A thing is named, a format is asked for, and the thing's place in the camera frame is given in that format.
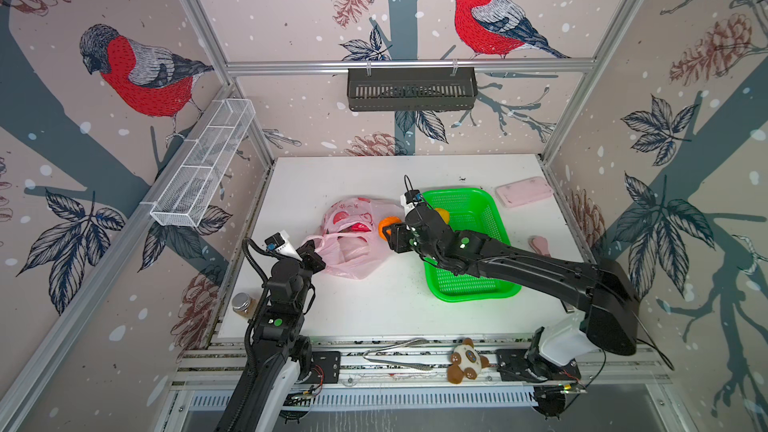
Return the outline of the orange fruit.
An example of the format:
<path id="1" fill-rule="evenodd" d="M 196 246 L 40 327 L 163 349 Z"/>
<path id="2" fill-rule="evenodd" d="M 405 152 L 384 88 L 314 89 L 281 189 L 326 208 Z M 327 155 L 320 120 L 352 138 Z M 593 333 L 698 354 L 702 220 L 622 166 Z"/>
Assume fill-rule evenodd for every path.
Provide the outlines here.
<path id="1" fill-rule="evenodd" d="M 401 219 L 399 217 L 397 217 L 397 216 L 390 216 L 390 217 L 386 217 L 386 218 L 382 219 L 379 222 L 379 224 L 378 224 L 379 236 L 383 240 L 387 240 L 388 239 L 388 235 L 387 235 L 387 232 L 385 231 L 385 228 L 389 227 L 389 226 L 392 226 L 394 224 L 398 224 L 398 223 L 401 223 Z"/>

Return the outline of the yellow fruit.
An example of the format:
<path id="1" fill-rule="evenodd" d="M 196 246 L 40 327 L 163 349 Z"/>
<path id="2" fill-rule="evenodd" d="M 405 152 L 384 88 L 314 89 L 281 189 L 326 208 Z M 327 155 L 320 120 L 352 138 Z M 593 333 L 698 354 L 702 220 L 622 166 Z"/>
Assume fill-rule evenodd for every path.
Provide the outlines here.
<path id="1" fill-rule="evenodd" d="M 439 216 L 441 217 L 441 219 L 442 219 L 442 220 L 443 220 L 443 221 L 444 221 L 446 224 L 449 224 L 449 223 L 450 223 L 450 213 L 449 213 L 447 210 L 445 210 L 445 209 L 442 209 L 442 208 L 435 208 L 435 211 L 436 211 L 436 212 L 439 214 Z"/>

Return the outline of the pink plastic bag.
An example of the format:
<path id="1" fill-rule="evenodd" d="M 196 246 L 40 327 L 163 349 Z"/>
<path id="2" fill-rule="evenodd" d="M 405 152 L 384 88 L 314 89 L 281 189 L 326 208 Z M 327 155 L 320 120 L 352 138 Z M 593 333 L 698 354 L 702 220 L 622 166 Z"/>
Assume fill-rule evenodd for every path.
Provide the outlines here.
<path id="1" fill-rule="evenodd" d="M 333 204 L 324 214 L 313 239 L 326 264 L 324 273 L 345 279 L 364 280 L 393 254 L 378 233 L 379 222 L 390 216 L 403 218 L 399 204 L 388 200 L 350 197 Z M 355 223 L 371 228 L 368 233 L 346 232 Z"/>

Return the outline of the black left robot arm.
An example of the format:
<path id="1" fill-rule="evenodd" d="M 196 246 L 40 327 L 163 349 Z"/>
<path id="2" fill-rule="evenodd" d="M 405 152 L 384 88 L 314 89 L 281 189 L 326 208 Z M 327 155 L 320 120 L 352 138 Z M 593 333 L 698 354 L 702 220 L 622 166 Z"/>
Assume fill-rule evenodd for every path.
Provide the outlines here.
<path id="1" fill-rule="evenodd" d="M 264 247 L 245 239 L 242 249 L 262 294 L 244 335 L 245 367 L 215 429 L 271 431 L 290 389 L 311 369 L 311 342 L 301 330 L 316 297 L 313 276 L 325 263 L 313 243 L 295 248 L 285 232 Z"/>

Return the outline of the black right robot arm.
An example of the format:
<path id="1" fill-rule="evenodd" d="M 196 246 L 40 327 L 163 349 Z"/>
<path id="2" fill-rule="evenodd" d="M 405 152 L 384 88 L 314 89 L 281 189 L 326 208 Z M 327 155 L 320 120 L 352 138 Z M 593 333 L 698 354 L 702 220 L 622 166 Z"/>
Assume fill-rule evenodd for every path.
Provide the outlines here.
<path id="1" fill-rule="evenodd" d="M 511 282 L 573 306 L 574 314 L 537 329 L 531 358 L 563 367 L 594 349 L 619 356 L 637 351 L 640 299 L 616 262 L 565 261 L 479 232 L 455 231 L 425 202 L 407 205 L 405 219 L 383 225 L 381 232 L 396 253 L 414 252 L 456 276 Z"/>

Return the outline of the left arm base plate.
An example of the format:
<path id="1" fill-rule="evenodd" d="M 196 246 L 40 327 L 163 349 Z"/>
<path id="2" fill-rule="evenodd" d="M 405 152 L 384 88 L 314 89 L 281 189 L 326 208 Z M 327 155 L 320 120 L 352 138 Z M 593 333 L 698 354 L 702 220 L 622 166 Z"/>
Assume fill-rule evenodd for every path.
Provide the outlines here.
<path id="1" fill-rule="evenodd" d="M 337 384 L 341 369 L 339 351 L 313 351 L 307 371 L 300 373 L 298 384 Z"/>

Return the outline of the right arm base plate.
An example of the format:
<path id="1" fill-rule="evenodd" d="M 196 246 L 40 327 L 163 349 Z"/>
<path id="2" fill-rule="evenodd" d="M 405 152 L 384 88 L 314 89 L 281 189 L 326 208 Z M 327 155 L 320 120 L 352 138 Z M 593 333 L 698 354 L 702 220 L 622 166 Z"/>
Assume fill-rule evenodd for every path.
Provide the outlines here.
<path id="1" fill-rule="evenodd" d="M 540 384 L 544 382 L 580 382 L 581 373 L 575 360 L 565 366 L 557 366 L 533 355 L 527 356 L 524 349 L 498 349 L 496 371 L 504 382 L 525 382 Z"/>

